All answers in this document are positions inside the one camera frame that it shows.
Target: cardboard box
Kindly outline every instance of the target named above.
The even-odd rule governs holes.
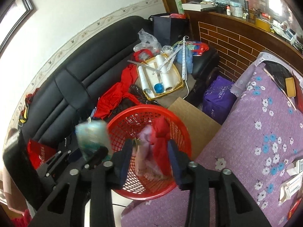
[[[168,109],[185,124],[191,140],[191,159],[196,159],[221,125],[180,97]]]

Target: black shopping bag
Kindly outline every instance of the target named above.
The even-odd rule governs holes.
[[[188,19],[162,17],[167,15],[170,15],[170,13],[160,13],[149,17],[149,19],[152,18],[154,36],[162,47],[173,45],[175,42],[180,41],[184,36],[189,21]]]

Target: blue cloth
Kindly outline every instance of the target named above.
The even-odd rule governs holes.
[[[182,55],[183,55],[183,50],[181,49],[177,53],[177,62],[179,64],[182,64]],[[187,73],[192,74],[192,68],[194,66],[194,64],[192,63],[192,51],[189,50],[187,45],[185,46],[185,62],[186,62]]]

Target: bottle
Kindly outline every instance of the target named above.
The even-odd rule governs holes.
[[[227,7],[226,7],[226,14],[227,14],[227,15],[231,15],[230,6],[227,6]]]

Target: decorative wall border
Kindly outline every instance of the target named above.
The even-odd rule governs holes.
[[[69,41],[67,41],[60,49],[58,49],[51,58],[43,65],[43,67],[38,71],[35,75],[29,86],[26,88],[25,92],[23,93],[19,103],[15,109],[15,112],[11,118],[9,123],[9,127],[7,129],[7,133],[11,128],[17,128],[18,126],[18,118],[20,115],[19,107],[24,106],[24,99],[28,93],[33,93],[34,90],[42,85],[44,81],[54,72],[54,70],[69,57],[77,48],[79,48],[83,43],[87,40],[92,38],[101,30],[105,29],[106,27],[110,26],[111,24],[126,18],[131,15],[138,14],[138,11],[156,6],[163,3],[162,0],[145,0],[135,4],[132,4],[127,7],[120,8],[101,19],[98,19],[94,23],[90,24],[88,27],[77,33],[73,36]],[[7,140],[7,134],[5,137],[5,142],[3,149],[6,147],[5,143]]]

